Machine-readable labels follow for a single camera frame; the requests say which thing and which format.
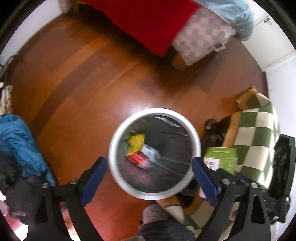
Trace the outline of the green cardboard box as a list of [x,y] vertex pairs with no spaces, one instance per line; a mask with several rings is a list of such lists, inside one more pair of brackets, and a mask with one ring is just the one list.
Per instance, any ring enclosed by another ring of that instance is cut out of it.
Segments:
[[237,150],[226,147],[209,147],[204,155],[204,163],[210,170],[221,168],[234,175],[237,165]]

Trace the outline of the yellow snack wrapper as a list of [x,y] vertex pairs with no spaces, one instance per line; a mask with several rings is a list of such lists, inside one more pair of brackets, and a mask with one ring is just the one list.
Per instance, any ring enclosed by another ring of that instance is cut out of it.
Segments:
[[144,146],[144,139],[145,139],[145,134],[143,133],[137,133],[134,135],[131,135],[128,139],[128,148],[126,150],[126,156],[130,156],[134,153],[139,152],[143,146]]

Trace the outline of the white round trash bin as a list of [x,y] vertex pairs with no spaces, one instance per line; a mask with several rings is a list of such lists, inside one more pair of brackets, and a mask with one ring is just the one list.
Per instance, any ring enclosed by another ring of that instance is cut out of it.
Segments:
[[[127,139],[145,134],[140,150],[152,163],[141,169],[128,161]],[[143,200],[161,200],[183,191],[193,180],[191,161],[201,156],[200,138],[183,115],[165,108],[148,108],[124,120],[108,150],[109,169],[117,185]]]

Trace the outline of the green white checkered tablecloth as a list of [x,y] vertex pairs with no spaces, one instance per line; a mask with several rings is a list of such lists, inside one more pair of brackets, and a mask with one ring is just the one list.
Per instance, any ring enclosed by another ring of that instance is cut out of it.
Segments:
[[[271,101],[254,88],[243,92],[236,102],[240,111],[231,116],[222,146],[237,150],[238,174],[268,188],[273,175],[274,146],[280,136],[278,115]],[[183,208],[176,196],[157,203],[195,236],[214,211],[199,195],[188,208]]]

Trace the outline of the red wrapper in bin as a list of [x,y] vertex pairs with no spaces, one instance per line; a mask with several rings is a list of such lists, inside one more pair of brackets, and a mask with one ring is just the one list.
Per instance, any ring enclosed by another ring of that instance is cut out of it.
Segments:
[[131,163],[133,163],[134,165],[136,165],[138,168],[141,168],[141,169],[149,169],[149,168],[152,168],[151,161],[141,151],[139,151],[137,153],[133,153],[131,155],[128,155],[128,156],[126,156],[126,158],[128,159],[128,161],[130,161]]

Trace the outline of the blue jacket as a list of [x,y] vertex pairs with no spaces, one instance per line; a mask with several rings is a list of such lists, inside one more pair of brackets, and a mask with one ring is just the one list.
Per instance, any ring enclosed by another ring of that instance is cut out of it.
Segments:
[[51,186],[56,185],[55,178],[30,129],[15,114],[1,116],[1,150],[6,151],[20,166],[23,178],[36,176]]

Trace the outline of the white door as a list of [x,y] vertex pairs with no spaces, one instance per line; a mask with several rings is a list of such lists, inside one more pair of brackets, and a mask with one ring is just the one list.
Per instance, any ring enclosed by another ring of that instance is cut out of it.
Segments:
[[254,16],[254,30],[242,44],[263,72],[280,65],[295,55],[290,40],[276,21],[257,3],[247,1]]

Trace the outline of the checkered pink grey mattress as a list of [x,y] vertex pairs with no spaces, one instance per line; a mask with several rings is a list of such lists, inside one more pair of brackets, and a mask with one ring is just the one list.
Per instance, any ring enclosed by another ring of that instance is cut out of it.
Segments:
[[187,21],[172,42],[177,54],[171,64],[178,70],[185,69],[212,52],[226,49],[236,31],[216,13],[199,8]]

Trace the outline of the light blue blanket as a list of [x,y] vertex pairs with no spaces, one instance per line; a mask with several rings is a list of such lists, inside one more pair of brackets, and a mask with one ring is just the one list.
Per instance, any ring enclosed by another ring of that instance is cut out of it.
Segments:
[[250,39],[254,30],[254,16],[245,1],[197,0],[196,3],[215,12],[236,31],[241,41]]

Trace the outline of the red bed sheet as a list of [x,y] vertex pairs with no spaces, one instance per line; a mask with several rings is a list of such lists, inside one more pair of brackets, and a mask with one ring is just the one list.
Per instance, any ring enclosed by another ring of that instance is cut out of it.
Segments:
[[201,8],[184,0],[89,0],[83,3],[103,12],[117,27],[152,53],[164,56],[174,38]]

